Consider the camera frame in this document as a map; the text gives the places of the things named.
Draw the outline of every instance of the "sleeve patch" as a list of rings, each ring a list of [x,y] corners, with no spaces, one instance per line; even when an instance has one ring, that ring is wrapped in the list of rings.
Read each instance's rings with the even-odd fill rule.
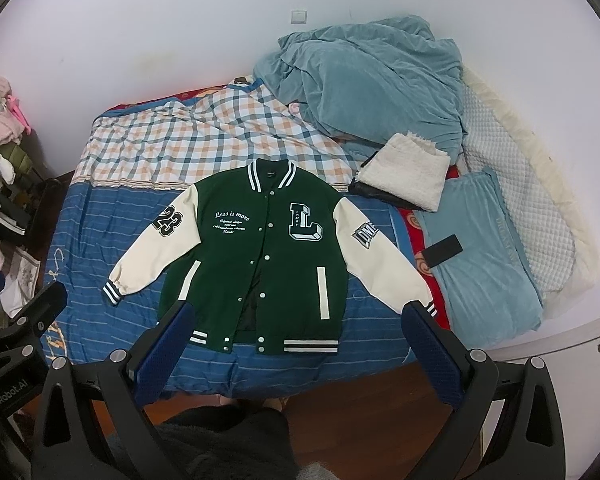
[[[158,229],[162,236],[169,236],[181,223],[182,213],[179,213],[174,206],[170,205],[158,215],[158,218],[151,225]]]
[[[365,247],[365,249],[368,249],[371,246],[371,240],[374,239],[374,236],[376,236],[377,232],[378,228],[371,222],[367,222],[357,228],[351,236],[359,241]]]

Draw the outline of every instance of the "jacket sleeve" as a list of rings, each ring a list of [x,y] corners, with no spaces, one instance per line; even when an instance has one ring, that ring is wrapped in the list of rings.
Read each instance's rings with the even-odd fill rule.
[[[193,185],[136,238],[102,288],[113,305],[155,281],[164,267],[200,243],[197,211],[198,190]]]
[[[342,198],[333,211],[333,219],[347,270],[360,279],[372,296],[398,314],[413,300],[431,306],[427,282],[360,209]]]

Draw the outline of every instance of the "jacket pocket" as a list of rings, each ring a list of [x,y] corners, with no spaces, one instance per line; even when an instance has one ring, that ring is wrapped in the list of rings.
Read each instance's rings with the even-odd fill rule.
[[[320,297],[320,319],[329,319],[329,296],[327,294],[327,275],[324,267],[318,269],[318,296]]]
[[[193,262],[193,265],[187,272],[187,275],[184,278],[184,282],[182,282],[182,288],[180,289],[180,294],[178,295],[178,299],[182,301],[186,301],[187,294],[189,293],[189,287],[191,286],[191,280],[193,280],[193,276],[198,271],[198,267],[200,266],[199,261]]]

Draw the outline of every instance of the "green varsity jacket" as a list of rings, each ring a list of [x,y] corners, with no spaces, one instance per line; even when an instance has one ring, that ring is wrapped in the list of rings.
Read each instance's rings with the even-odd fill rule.
[[[160,316],[196,309],[190,341],[220,352],[337,352],[348,272],[397,313],[430,305],[426,282],[347,198],[288,160],[258,159],[184,191],[112,270],[112,304],[169,266]]]

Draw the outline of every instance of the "white wall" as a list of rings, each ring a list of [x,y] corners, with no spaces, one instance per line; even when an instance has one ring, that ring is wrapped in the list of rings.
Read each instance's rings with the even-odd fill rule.
[[[585,0],[11,0],[0,73],[38,130],[51,173],[72,170],[91,120],[248,73],[307,9],[306,28],[415,13],[545,140],[600,242],[600,21]],[[600,316],[600,284],[519,341]]]

